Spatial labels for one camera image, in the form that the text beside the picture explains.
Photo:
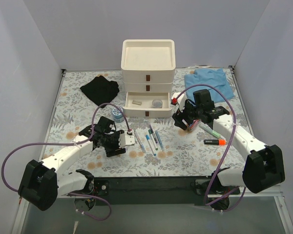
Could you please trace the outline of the beige eraser block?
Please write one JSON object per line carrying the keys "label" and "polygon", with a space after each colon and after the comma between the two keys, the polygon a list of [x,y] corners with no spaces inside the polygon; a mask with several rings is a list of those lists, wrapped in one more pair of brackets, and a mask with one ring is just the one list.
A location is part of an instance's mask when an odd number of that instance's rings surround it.
{"label": "beige eraser block", "polygon": [[142,102],[138,101],[138,100],[133,100],[132,104],[134,104],[134,105],[142,105]]}

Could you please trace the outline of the cream three-drawer organizer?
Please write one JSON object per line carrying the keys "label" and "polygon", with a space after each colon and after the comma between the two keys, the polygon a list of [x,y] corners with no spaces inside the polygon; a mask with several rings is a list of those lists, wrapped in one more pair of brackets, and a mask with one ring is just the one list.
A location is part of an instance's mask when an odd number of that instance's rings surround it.
{"label": "cream three-drawer organizer", "polygon": [[[175,44],[171,39],[127,39],[123,42],[121,70],[126,91],[123,110],[128,117],[167,118],[171,116],[175,75]],[[163,101],[153,108],[152,101]],[[132,104],[133,100],[142,105]]]}

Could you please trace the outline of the pink-capped tube of pencils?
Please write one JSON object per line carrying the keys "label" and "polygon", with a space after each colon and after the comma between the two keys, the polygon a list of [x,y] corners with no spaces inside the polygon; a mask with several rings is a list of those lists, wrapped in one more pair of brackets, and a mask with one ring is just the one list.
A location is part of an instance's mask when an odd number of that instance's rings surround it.
{"label": "pink-capped tube of pencils", "polygon": [[192,132],[200,122],[200,120],[194,120],[192,124],[187,125],[186,131],[188,133]]}

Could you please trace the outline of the clear jar of pins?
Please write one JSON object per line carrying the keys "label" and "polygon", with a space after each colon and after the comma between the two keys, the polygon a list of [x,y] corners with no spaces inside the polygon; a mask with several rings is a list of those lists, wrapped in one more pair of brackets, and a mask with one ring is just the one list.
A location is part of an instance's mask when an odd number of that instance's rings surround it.
{"label": "clear jar of pins", "polygon": [[152,107],[153,108],[162,108],[163,107],[163,101],[160,99],[154,99],[152,101]]}

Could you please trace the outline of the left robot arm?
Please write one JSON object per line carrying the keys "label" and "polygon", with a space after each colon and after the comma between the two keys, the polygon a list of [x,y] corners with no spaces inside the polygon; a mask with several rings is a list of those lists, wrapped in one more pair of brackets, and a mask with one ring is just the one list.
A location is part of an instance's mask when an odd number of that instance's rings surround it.
{"label": "left robot arm", "polygon": [[104,148],[107,157],[124,154],[125,147],[134,144],[135,137],[132,131],[114,127],[114,121],[100,117],[98,123],[81,130],[72,145],[41,161],[27,163],[18,189],[19,196],[45,211],[62,195],[94,195],[98,189],[92,173],[83,169],[67,175],[65,172],[80,158],[100,147]]}

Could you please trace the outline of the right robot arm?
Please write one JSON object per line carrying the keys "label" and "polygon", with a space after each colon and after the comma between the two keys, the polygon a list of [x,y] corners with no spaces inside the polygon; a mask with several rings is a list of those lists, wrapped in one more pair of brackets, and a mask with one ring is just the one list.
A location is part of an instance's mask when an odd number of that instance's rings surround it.
{"label": "right robot arm", "polygon": [[242,168],[224,168],[213,173],[215,178],[209,185],[215,193],[222,194],[233,186],[246,187],[256,194],[285,181],[281,149],[257,140],[238,126],[233,111],[215,106],[209,90],[196,91],[194,100],[175,93],[171,103],[179,106],[172,116],[175,126],[186,130],[195,120],[200,120],[223,136],[245,160]]}

